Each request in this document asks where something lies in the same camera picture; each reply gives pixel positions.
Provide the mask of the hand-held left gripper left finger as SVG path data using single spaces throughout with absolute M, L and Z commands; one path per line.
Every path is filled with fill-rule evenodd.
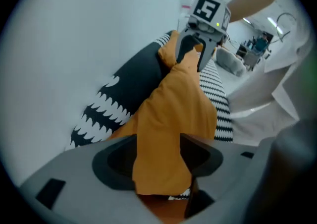
M 94 143 L 56 156 L 19 190 L 51 224 L 158 224 L 135 192 L 136 136 Z

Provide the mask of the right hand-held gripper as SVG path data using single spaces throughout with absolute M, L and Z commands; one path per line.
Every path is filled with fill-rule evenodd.
M 231 11 L 225 3 L 217 0 L 195 0 L 190 10 L 190 17 L 184 29 L 178 36 L 176 43 L 176 62 L 180 63 L 185 55 L 196 45 L 203 45 L 197 64 L 197 71 L 201 72 L 210 61 L 217 43 L 227 32 Z M 207 40 L 196 36 L 207 37 Z

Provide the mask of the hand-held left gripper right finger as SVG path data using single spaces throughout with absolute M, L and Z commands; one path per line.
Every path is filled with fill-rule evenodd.
M 192 175 L 187 224 L 242 224 L 247 200 L 236 186 L 256 146 L 180 135 L 180 153 Z

